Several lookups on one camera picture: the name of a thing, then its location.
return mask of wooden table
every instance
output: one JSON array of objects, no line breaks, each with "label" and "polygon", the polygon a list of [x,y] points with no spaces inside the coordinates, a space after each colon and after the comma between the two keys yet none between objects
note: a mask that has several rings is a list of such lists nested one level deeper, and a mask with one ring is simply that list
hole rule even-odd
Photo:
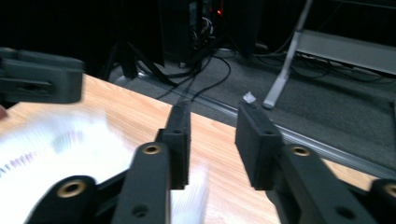
[{"label": "wooden table", "polygon": [[[171,106],[85,76],[83,100],[72,105],[20,103],[0,121],[0,136],[23,126],[36,114],[52,109],[103,109],[111,126],[121,130],[131,147],[154,140],[165,126]],[[234,145],[235,128],[196,114],[191,115],[191,169],[199,162],[209,165],[209,197],[205,223],[278,223],[275,207],[263,191],[250,187]],[[362,189],[372,176],[326,161],[336,175]]]}]

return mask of metal stand leg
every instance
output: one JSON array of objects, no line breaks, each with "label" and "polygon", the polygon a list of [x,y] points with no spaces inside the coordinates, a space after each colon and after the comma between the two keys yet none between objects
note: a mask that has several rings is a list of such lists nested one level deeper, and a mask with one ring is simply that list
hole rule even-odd
[{"label": "metal stand leg", "polygon": [[277,98],[279,98],[280,93],[282,93],[283,88],[288,81],[289,74],[290,74],[290,66],[291,62],[293,61],[294,53],[297,50],[298,42],[300,39],[301,31],[304,28],[304,24],[306,21],[306,17],[308,16],[309,9],[311,8],[313,0],[306,0],[304,9],[300,15],[298,20],[296,29],[294,31],[293,39],[291,40],[288,54],[286,56],[286,60],[283,63],[282,71],[277,76],[274,85],[272,86],[271,90],[268,92],[267,97],[265,98],[262,106],[266,109],[274,108]]}]

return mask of gray carpet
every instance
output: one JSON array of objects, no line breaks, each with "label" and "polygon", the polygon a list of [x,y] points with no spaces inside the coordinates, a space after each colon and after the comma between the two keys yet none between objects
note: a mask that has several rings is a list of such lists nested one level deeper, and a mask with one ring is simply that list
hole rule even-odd
[{"label": "gray carpet", "polygon": [[[233,55],[222,52],[220,56]],[[264,63],[257,59],[247,62],[238,55],[226,61],[232,68],[228,79],[202,93],[202,96],[224,103],[223,106],[233,111],[250,91],[257,98],[253,104],[262,106],[280,71],[281,62],[273,59],[264,59]],[[388,78],[357,81],[351,77],[366,80],[375,77],[346,69],[334,69],[323,76],[324,70],[302,60],[295,60],[293,68],[300,75],[293,72],[276,107],[265,110],[270,119],[279,126],[391,170],[390,175],[396,174],[393,173],[396,171],[393,104],[396,100],[396,81]],[[185,71],[171,62],[161,69],[166,74]],[[207,68],[193,81],[190,92],[198,92],[218,82],[227,73],[227,65],[212,58]],[[163,95],[167,92],[164,88],[168,88],[146,77],[125,79],[119,67],[114,69],[109,81],[153,98]],[[174,91],[181,92],[188,85],[189,81]],[[160,100],[174,104],[179,98],[179,94],[171,92]],[[232,126],[236,124],[235,117],[227,114],[227,110],[201,104],[199,98],[193,104],[192,111]]]}]

